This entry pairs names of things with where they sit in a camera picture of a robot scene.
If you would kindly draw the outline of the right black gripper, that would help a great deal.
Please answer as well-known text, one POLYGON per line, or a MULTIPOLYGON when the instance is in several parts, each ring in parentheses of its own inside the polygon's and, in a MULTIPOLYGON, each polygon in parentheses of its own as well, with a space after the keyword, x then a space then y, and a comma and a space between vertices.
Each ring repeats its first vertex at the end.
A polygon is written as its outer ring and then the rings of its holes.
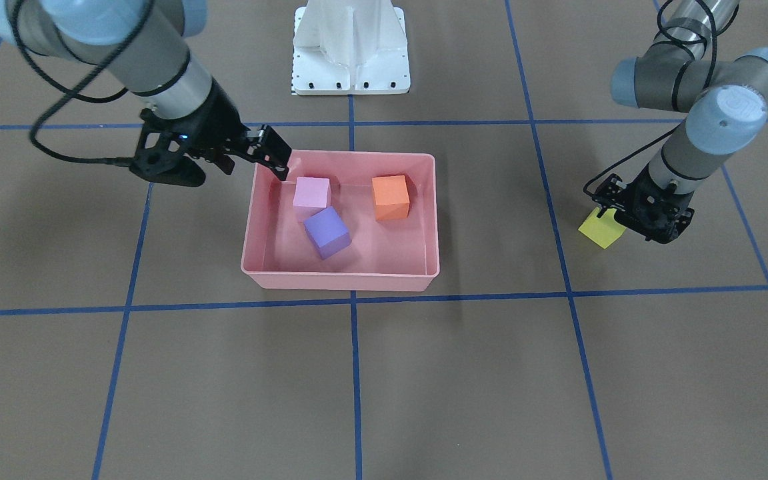
POLYGON ((289 176, 293 150, 271 126, 245 127, 237 108, 216 80, 194 113, 179 119, 159 118, 143 109, 143 121, 130 173, 153 183, 199 187, 205 172, 198 159, 210 162, 231 175, 233 156, 270 170, 279 181, 289 176))

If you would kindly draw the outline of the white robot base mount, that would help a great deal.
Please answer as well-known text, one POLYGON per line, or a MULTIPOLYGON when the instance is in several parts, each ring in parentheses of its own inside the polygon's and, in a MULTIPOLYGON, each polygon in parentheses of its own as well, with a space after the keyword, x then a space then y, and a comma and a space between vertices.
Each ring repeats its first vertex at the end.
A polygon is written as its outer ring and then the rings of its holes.
POLYGON ((411 90, 405 12, 390 1, 309 1, 293 15, 295 95, 411 90))

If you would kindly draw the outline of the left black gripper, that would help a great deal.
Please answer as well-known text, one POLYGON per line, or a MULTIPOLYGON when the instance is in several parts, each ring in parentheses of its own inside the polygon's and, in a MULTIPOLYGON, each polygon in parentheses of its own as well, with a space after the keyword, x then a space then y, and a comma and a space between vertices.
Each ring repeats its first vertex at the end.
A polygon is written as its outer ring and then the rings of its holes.
POLYGON ((646 240, 668 244, 676 240, 691 224, 694 209, 689 207, 693 192, 677 194, 676 187, 662 188, 643 168, 634 182, 627 183, 618 175, 610 175, 594 189, 594 177, 583 186, 586 194, 598 204, 595 218, 620 215, 624 226, 643 235, 646 240))

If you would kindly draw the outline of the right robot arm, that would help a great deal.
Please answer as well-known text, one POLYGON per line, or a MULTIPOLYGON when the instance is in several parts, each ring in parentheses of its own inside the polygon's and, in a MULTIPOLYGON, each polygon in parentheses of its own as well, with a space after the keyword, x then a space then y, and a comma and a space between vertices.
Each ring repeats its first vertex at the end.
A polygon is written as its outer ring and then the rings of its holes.
POLYGON ((246 127, 186 42, 207 13, 204 1, 0 1, 0 39, 61 95, 31 125, 31 144, 57 160, 121 167, 166 185, 201 186, 198 160, 229 175, 235 158, 286 180, 290 146, 268 125, 246 127), (40 142, 40 128, 68 103, 127 94, 144 105, 133 155, 77 157, 40 142))

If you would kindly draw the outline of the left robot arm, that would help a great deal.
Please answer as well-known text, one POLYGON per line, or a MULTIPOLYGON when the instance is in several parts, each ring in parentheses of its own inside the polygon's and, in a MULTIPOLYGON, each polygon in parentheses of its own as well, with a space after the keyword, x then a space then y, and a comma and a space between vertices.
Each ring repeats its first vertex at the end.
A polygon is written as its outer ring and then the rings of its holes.
POLYGON ((612 168, 584 185, 595 209, 579 230, 607 248, 625 231, 673 242, 694 218, 701 184, 750 145, 768 120, 768 47, 730 63, 717 42, 738 13, 737 1, 681 1, 642 57, 622 60, 611 79, 613 100, 628 107, 685 113, 655 140, 658 152, 631 181, 612 168))

